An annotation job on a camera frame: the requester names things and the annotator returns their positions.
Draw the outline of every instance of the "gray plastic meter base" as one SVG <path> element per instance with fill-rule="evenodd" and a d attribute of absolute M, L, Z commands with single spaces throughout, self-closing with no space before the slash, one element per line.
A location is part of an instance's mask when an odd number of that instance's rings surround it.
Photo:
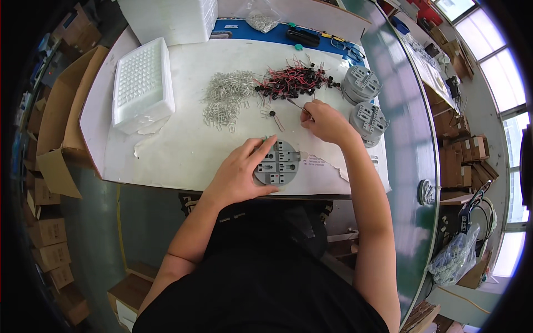
<path fill-rule="evenodd" d="M 358 65 L 348 69 L 341 83 L 343 96 L 353 105 L 371 101 L 381 92 L 381 87 L 373 71 Z"/>
<path fill-rule="evenodd" d="M 287 142 L 278 140 L 257 165 L 254 175 L 263 184 L 283 186 L 294 179 L 299 162 L 300 152 Z"/>
<path fill-rule="evenodd" d="M 390 121 L 385 119 L 381 109 L 370 102 L 361 102 L 350 113 L 350 124 L 363 138 L 365 147 L 376 146 Z"/>

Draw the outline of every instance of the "black shirt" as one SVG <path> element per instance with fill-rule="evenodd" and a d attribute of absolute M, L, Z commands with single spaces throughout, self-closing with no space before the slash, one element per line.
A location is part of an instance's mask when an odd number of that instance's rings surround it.
<path fill-rule="evenodd" d="M 273 242 L 279 230 L 250 234 L 242 222 L 230 233 L 217 223 L 204 261 L 142 312 L 133 333 L 389 332 L 376 310 L 322 262 L 295 242 Z"/>

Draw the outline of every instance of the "plastic bag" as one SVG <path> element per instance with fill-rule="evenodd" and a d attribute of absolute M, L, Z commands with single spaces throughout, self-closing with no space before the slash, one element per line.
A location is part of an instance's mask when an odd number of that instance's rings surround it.
<path fill-rule="evenodd" d="M 475 266 L 475 240 L 479 231 L 479 224 L 471 225 L 467 234 L 455 236 L 431 260 L 427 270 L 433 274 L 435 283 L 444 287 L 452 286 Z"/>
<path fill-rule="evenodd" d="M 264 34 L 274 29 L 281 21 L 281 15 L 268 0 L 245 0 L 236 15 Z"/>

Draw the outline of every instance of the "person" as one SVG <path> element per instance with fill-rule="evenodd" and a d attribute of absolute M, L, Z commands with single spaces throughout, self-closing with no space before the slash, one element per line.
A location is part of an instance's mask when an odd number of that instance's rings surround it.
<path fill-rule="evenodd" d="M 134 333 L 399 331 L 394 234 L 382 182 L 360 135 L 340 112 L 319 100 L 304 108 L 301 125 L 338 145 L 348 168 L 359 229 L 352 286 L 268 214 L 238 218 L 233 229 L 231 223 L 215 226 L 226 206 L 278 191 L 253 181 L 253 170 L 277 137 L 248 139 L 222 163 L 177 231 Z M 226 229 L 223 237 L 215 237 L 218 229 Z"/>

